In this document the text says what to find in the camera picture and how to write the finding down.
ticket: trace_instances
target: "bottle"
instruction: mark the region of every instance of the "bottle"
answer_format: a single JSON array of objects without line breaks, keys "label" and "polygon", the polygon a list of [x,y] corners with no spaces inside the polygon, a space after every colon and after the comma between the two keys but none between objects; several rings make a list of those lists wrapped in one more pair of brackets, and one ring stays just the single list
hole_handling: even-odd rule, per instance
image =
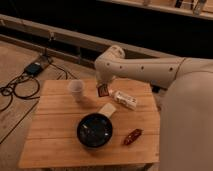
[{"label": "bottle", "polygon": [[113,97],[116,102],[123,104],[132,110],[137,106],[137,99],[122,91],[109,90],[109,95],[110,97]]}]

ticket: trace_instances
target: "gray floor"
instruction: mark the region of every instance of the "gray floor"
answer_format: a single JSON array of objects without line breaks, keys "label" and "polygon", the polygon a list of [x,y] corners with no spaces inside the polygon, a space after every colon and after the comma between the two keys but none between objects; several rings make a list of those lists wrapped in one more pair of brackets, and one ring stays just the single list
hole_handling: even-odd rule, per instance
[{"label": "gray floor", "polygon": [[[23,72],[23,68],[38,56],[37,52],[24,49],[6,42],[0,41],[0,86],[8,83],[15,76]],[[95,71],[82,67],[58,58],[54,58],[54,63],[69,69],[78,78],[94,77]],[[48,79],[64,79],[63,72],[49,66],[38,79],[41,85]],[[30,92],[34,89],[34,84],[28,83],[18,88],[20,94]],[[0,96],[1,105],[6,103],[7,99]],[[24,145],[24,141],[32,121],[36,108],[37,100],[23,101],[14,99],[12,105],[6,111],[0,113],[0,170],[1,171],[19,171],[17,164]],[[157,164],[149,171],[157,171]],[[90,167],[74,169],[53,169],[53,170],[72,170],[72,171],[134,171],[140,170],[141,166],[114,166],[114,167]]]}]

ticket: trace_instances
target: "packaged food item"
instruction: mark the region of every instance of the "packaged food item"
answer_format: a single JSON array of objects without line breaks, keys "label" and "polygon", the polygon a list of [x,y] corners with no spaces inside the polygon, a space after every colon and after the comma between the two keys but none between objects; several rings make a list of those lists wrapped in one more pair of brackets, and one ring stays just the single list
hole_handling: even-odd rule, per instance
[{"label": "packaged food item", "polygon": [[132,144],[136,139],[138,139],[139,136],[141,136],[143,130],[141,129],[135,129],[132,131],[125,139],[124,139],[124,145],[130,145]]},{"label": "packaged food item", "polygon": [[109,95],[118,103],[134,110],[137,106],[137,99],[121,91],[109,90]]}]

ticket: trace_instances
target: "table leg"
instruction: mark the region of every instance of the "table leg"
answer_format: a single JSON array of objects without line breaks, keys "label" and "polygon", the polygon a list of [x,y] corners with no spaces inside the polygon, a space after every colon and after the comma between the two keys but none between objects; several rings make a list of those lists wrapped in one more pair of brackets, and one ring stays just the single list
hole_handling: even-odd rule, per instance
[{"label": "table leg", "polygon": [[141,169],[141,171],[148,171],[153,166],[153,163],[147,163],[145,166]]}]

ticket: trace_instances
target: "wooden tabletop surface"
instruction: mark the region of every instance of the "wooden tabletop surface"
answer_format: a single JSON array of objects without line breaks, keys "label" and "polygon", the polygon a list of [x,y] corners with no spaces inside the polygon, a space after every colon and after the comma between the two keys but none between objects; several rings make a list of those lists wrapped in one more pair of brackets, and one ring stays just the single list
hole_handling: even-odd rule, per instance
[{"label": "wooden tabletop surface", "polygon": [[[20,158],[20,168],[158,162],[160,117],[149,84],[116,79],[110,85],[114,90],[137,98],[138,106],[133,111],[111,97],[99,98],[95,79],[84,79],[85,98],[81,103],[76,103],[67,90],[69,82],[45,82]],[[77,125],[85,115],[99,111],[108,102],[117,108],[110,118],[113,136],[106,145],[87,149],[77,139]],[[143,135],[131,145],[124,146],[124,138],[136,128],[144,130]]]}]

